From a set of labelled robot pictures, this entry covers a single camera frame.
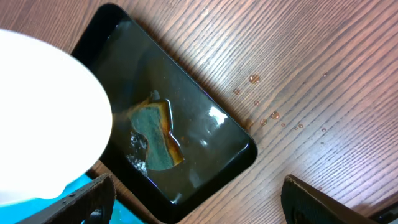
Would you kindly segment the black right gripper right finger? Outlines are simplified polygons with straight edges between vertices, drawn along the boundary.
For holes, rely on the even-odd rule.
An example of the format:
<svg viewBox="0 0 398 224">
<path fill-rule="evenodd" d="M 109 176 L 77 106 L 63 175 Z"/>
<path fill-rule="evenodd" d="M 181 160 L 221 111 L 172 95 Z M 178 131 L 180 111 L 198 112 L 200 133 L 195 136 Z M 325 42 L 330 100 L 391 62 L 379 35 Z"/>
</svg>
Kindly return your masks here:
<svg viewBox="0 0 398 224">
<path fill-rule="evenodd" d="M 280 198 L 288 224 L 374 223 L 291 174 L 284 179 Z"/>
</svg>

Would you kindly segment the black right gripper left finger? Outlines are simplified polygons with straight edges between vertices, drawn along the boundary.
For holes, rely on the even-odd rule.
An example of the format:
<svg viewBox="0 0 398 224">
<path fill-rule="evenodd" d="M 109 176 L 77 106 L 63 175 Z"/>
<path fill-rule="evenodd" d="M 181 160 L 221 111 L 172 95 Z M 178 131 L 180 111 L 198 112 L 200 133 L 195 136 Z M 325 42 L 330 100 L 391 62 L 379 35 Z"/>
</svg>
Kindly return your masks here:
<svg viewBox="0 0 398 224">
<path fill-rule="evenodd" d="M 114 182 L 109 174 L 103 174 L 19 223 L 108 224 L 111 220 L 115 200 L 116 188 Z"/>
</svg>

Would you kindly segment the white plate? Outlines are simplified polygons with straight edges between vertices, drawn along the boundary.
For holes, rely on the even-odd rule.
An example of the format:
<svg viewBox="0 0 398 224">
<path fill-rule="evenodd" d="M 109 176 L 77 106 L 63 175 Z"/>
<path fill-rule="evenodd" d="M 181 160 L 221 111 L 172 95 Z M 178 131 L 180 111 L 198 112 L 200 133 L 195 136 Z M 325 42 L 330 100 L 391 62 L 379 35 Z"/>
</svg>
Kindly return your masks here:
<svg viewBox="0 0 398 224">
<path fill-rule="evenodd" d="M 112 125 L 108 96 L 86 66 L 1 31 L 1 205 L 58 197 L 99 159 Z"/>
</svg>

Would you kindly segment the green yellow sponge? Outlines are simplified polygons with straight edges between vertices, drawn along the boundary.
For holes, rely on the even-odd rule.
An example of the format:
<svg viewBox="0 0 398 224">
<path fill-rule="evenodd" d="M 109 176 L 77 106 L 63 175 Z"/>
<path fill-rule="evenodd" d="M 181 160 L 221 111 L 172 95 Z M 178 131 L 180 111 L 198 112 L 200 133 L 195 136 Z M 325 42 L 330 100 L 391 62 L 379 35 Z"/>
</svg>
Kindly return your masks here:
<svg viewBox="0 0 398 224">
<path fill-rule="evenodd" d="M 147 170 L 164 171 L 184 161 L 180 144 L 173 136 L 173 119 L 169 100 L 146 99 L 127 117 L 133 133 L 144 141 Z"/>
</svg>

